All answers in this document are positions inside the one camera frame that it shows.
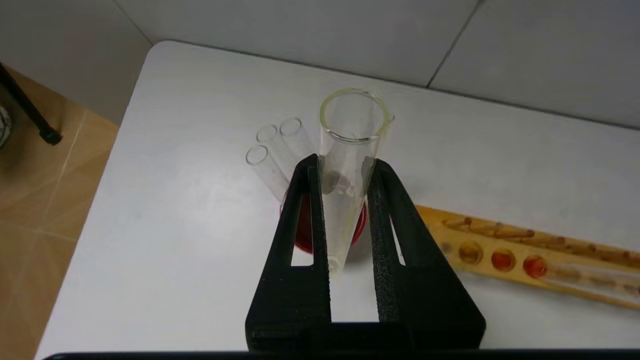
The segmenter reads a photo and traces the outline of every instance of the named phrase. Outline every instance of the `glass tube opening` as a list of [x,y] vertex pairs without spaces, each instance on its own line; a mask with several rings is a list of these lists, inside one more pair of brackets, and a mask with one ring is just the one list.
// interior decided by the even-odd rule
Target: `glass tube opening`
[[258,130],[255,139],[259,143],[266,143],[271,141],[276,135],[278,135],[278,128],[275,125],[267,125]]
[[280,124],[280,134],[282,136],[293,136],[302,128],[302,121],[297,117],[290,117],[285,119]]
[[256,145],[246,152],[244,159],[251,166],[260,165],[269,155],[269,150],[264,145]]
[[344,88],[320,107],[320,124],[336,141],[368,143],[384,135],[391,120],[385,103],[367,90]]

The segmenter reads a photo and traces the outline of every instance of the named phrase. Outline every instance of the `white table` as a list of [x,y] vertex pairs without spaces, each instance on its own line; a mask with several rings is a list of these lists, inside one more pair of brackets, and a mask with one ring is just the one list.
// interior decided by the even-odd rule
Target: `white table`
[[[416,203],[640,249],[640,132],[176,42],[144,64],[37,357],[244,350],[278,204],[244,154],[256,130],[378,91],[380,158]],[[377,321],[368,249],[332,283],[334,321]],[[295,261],[306,255],[296,250]],[[462,274],[482,347],[636,347],[640,312]]]

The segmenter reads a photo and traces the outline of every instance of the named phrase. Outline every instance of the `clear glass tube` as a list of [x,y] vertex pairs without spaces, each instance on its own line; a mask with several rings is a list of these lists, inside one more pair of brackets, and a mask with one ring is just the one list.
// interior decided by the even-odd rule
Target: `clear glass tube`
[[282,135],[280,135],[278,131],[278,127],[275,125],[263,126],[258,130],[255,139],[258,143],[265,145],[269,149],[271,156],[287,180],[291,180],[293,170],[296,168],[298,162],[289,146],[284,142]]
[[320,171],[329,272],[344,267],[391,113],[370,92],[345,88],[320,108]]
[[280,135],[282,135],[285,143],[295,155],[297,162],[316,153],[313,150],[311,140],[309,140],[309,134],[299,118],[290,117],[285,119],[280,124]]
[[246,152],[246,163],[260,177],[278,202],[282,202],[289,188],[289,181],[275,163],[269,149],[264,145],[256,145]]

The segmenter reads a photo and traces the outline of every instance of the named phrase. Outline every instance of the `tile grout line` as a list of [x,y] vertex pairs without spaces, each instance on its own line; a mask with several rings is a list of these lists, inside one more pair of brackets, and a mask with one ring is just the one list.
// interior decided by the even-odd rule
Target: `tile grout line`
[[29,231],[29,232],[36,233],[36,234],[45,234],[45,235],[55,236],[56,238],[61,238],[63,240],[68,240],[68,241],[73,241],[73,242],[77,241],[77,239],[70,238],[68,236],[64,236],[64,235],[60,235],[60,234],[56,234],[56,233],[54,233],[52,231],[46,231],[46,230],[41,230],[41,229],[32,229],[30,227],[26,227],[26,226],[23,226],[23,225],[13,224],[13,223],[8,222],[6,220],[1,220],[0,219],[0,224],[8,225],[8,226],[20,229],[20,230]]
[[[53,203],[53,198],[56,195],[56,191],[58,190],[58,186],[60,185],[60,181],[62,180],[62,175],[64,175],[65,169],[67,168],[67,163],[69,161],[69,158],[71,157],[71,152],[73,151],[74,146],[76,144],[76,141],[77,141],[77,138],[78,138],[78,134],[80,133],[80,130],[82,130],[82,126],[84,125],[84,120],[86,118],[87,112],[88,112],[88,110],[84,109],[82,120],[80,121],[80,126],[78,126],[78,129],[76,130],[76,133],[74,135],[74,141],[71,143],[71,146],[69,147],[69,152],[67,154],[67,158],[65,159],[65,162],[62,165],[62,170],[60,171],[60,175],[58,176],[58,181],[56,182],[56,186],[54,187],[53,192],[51,193],[51,197],[49,198],[49,203],[47,204],[47,207],[46,207],[46,209],[44,211],[43,219],[40,221],[40,225],[36,229],[32,229],[32,231],[34,231],[36,234],[33,235],[33,237],[34,237],[33,238],[33,243],[29,247],[29,250],[27,251],[27,255],[24,257],[24,262],[22,263],[22,266],[20,268],[20,272],[19,272],[19,274],[18,274],[18,276],[16,278],[14,286],[12,286],[12,293],[10,295],[9,301],[7,302],[7,306],[6,306],[6,309],[4,310],[4,314],[0,315],[0,325],[2,325],[4,323],[4,321],[6,320],[6,317],[8,316],[8,313],[9,313],[9,309],[11,308],[11,305],[13,305],[13,303],[15,302],[16,294],[22,288],[22,285],[23,285],[22,284],[22,278],[24,277],[24,272],[26,271],[27,264],[29,263],[29,260],[31,259],[31,255],[33,254],[33,248],[36,246],[37,233],[41,233],[42,232],[42,229],[41,229],[42,223],[44,223],[44,220],[46,219],[47,213],[49,212],[49,209],[51,208],[51,204]],[[27,324],[27,326],[29,327],[29,332],[31,333],[31,335],[34,336],[34,338],[37,338],[37,335],[33,333],[31,325]]]
[[87,111],[88,111],[87,109],[84,109],[84,113],[82,115],[82,120],[80,121],[80,126],[78,126],[78,130],[76,130],[76,134],[74,135],[74,141],[71,143],[71,146],[69,147],[69,152],[67,153],[67,158],[65,159],[65,162],[62,164],[62,169],[60,170],[60,175],[58,176],[58,181],[56,181],[56,186],[53,188],[53,191],[51,192],[51,197],[49,198],[49,202],[47,203],[47,207],[44,210],[44,215],[42,216],[40,224],[35,229],[36,231],[41,231],[42,230],[44,222],[47,219],[47,215],[49,214],[49,210],[51,210],[51,205],[53,205],[53,199],[55,198],[56,193],[58,192],[58,188],[60,187],[60,182],[62,181],[62,177],[65,175],[65,170],[67,169],[67,164],[69,163],[69,158],[71,158],[71,152],[73,152],[74,147],[76,146],[76,141],[78,139],[78,135],[80,134],[80,131],[82,130],[82,127],[84,126],[84,120],[86,119]]

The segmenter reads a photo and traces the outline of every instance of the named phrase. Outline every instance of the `red liquid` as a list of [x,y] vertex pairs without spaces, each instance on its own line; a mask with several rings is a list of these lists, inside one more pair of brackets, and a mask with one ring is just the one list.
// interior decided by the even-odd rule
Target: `red liquid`
[[[298,231],[296,233],[296,246],[309,254],[313,254],[313,245],[311,240],[311,205],[309,201],[309,195],[302,196],[302,203],[300,204],[300,215],[298,216]],[[353,239],[351,245],[358,241],[358,238],[364,230],[364,225],[367,223],[367,206],[362,206],[360,217],[358,217],[358,223],[356,224],[356,231],[353,233]]]

